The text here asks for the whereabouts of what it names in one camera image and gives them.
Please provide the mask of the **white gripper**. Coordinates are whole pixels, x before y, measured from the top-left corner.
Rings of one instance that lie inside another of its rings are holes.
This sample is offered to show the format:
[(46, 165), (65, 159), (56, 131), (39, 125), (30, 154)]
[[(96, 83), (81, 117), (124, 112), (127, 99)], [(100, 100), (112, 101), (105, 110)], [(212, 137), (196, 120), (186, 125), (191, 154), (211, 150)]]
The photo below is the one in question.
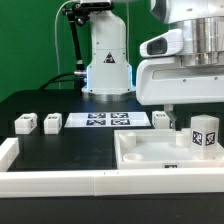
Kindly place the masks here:
[(182, 67), (178, 57), (143, 60), (136, 74), (136, 97), (142, 105), (165, 105), (175, 129), (172, 104), (224, 102), (224, 65)]

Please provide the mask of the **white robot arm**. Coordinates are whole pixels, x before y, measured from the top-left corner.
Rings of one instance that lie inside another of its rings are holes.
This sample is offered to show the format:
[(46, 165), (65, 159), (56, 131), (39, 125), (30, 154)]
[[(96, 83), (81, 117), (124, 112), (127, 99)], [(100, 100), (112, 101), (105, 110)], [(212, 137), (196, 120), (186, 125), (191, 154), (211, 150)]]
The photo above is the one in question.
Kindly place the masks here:
[(169, 31), (140, 45), (144, 60), (131, 80), (126, 27), (112, 13), (114, 0), (70, 0), (72, 28), (89, 22), (92, 61), (82, 93), (103, 101), (136, 93), (142, 105), (224, 102), (224, 0), (150, 0), (150, 12)]

